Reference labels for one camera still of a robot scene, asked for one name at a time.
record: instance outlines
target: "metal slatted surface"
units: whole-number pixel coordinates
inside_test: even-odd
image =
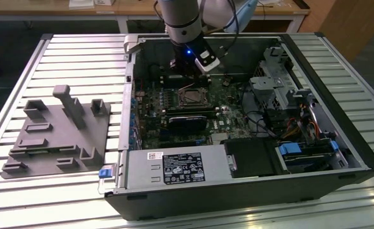
[[[374,96],[313,34],[293,35],[307,58],[374,150]],[[106,163],[118,160],[122,91],[125,82],[122,35],[55,35],[30,75],[23,97],[0,133],[0,172],[19,135],[30,99],[59,104],[53,86],[73,85],[71,93],[89,103],[113,104]],[[299,71],[301,83],[305,84]],[[5,180],[0,177],[0,228],[356,228],[374,226],[374,178],[323,199],[224,212],[127,222],[103,200],[113,181],[98,183],[98,172]]]

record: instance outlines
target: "warning label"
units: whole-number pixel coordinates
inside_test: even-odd
[[[201,153],[164,155],[168,185],[206,181]]]

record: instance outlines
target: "gray plastic holder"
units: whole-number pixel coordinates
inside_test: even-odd
[[[102,99],[81,104],[69,85],[55,86],[53,95],[63,105],[27,102],[29,117],[3,166],[5,179],[95,171],[103,166],[111,105]]]

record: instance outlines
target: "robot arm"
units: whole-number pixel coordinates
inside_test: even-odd
[[[258,0],[233,1],[242,30],[250,21]],[[209,72],[221,61],[205,40],[202,19],[206,24],[236,32],[236,16],[229,0],[158,0],[158,3],[176,52],[172,69],[189,76]]]
[[[236,32],[234,13],[228,0],[198,0],[204,22],[216,27],[225,28],[225,32]],[[234,0],[240,32],[248,26],[257,9],[258,0]]]

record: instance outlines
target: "cardboard box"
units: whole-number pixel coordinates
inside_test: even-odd
[[[95,5],[111,6],[115,0],[95,0]]]

